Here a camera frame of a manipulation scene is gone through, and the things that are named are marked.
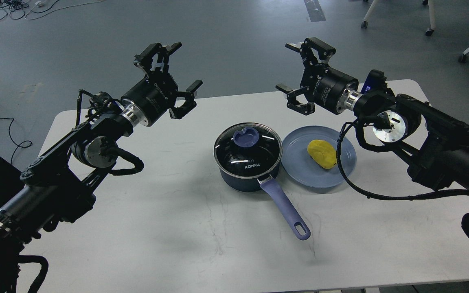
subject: table surface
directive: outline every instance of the table surface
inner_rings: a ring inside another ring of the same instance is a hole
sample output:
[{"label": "table surface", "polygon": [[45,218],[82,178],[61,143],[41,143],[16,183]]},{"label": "table surface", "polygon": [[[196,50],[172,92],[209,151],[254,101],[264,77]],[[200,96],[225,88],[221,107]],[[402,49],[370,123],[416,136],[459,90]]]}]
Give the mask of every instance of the table surface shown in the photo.
[{"label": "table surface", "polygon": [[[389,86],[426,101],[415,81]],[[203,98],[197,104],[182,120],[167,114],[121,138],[119,146],[142,158],[145,169],[108,176],[95,191],[93,210],[26,246],[24,254],[50,262],[41,291],[238,293],[469,280],[469,240],[461,230],[469,197],[384,202],[347,184],[308,189],[281,169],[277,180],[311,229],[311,237],[300,241],[266,193],[238,192],[223,182],[213,144],[229,126],[259,122],[283,139],[306,125],[339,130],[353,120],[350,111],[333,115],[317,107],[303,116],[286,108],[279,92]],[[74,120],[74,111],[60,113],[43,150]],[[384,195],[428,192],[411,182],[395,155],[365,151],[349,134],[357,152],[350,178],[358,186]],[[409,142],[419,147],[424,137],[420,127]],[[70,167],[81,176],[90,170],[76,161]],[[21,267],[20,292],[38,270]]]}]

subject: yellow object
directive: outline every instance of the yellow object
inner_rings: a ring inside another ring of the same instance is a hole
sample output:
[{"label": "yellow object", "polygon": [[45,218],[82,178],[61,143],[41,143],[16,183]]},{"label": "yellow object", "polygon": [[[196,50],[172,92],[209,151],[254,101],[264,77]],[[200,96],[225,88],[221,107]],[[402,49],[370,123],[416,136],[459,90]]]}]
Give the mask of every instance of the yellow object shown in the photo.
[{"label": "yellow object", "polygon": [[307,146],[307,152],[318,165],[325,169],[330,169],[336,164],[335,149],[324,140],[315,139],[311,141]]}]

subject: pot handle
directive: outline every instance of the pot handle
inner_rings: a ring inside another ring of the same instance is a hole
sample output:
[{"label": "pot handle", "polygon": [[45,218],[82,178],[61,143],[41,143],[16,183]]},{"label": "pot handle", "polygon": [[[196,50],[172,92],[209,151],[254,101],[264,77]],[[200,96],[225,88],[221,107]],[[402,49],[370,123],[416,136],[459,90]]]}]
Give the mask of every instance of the pot handle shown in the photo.
[{"label": "pot handle", "polygon": [[278,182],[274,178],[269,178],[261,182],[260,187],[274,200],[296,237],[302,241],[309,239],[311,231]]}]

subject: logo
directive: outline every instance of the logo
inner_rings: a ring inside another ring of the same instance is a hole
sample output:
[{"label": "logo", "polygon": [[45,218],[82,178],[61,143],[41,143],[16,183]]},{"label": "logo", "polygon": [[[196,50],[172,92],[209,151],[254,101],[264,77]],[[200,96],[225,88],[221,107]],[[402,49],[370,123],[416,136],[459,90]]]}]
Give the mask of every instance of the logo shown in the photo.
[{"label": "logo", "polygon": [[160,87],[158,87],[158,85],[157,85],[156,82],[154,83],[154,86],[155,86],[155,89],[157,89],[157,91],[158,91],[166,100],[168,100],[168,97],[164,94],[164,92],[162,91],[162,89],[160,89]]},{"label": "logo", "polygon": [[253,168],[253,167],[260,167],[260,164],[255,163],[255,164],[252,164],[252,165],[245,166],[246,169],[250,169],[250,168]]}]

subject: pot lid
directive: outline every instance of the pot lid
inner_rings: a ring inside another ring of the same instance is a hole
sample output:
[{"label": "pot lid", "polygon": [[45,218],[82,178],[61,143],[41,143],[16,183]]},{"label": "pot lid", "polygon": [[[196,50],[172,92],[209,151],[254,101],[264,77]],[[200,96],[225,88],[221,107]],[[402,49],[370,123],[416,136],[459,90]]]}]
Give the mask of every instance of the pot lid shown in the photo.
[{"label": "pot lid", "polygon": [[227,128],[215,142],[215,159],[227,174],[258,178],[280,162],[281,139],[271,128],[258,123],[240,123]]}]

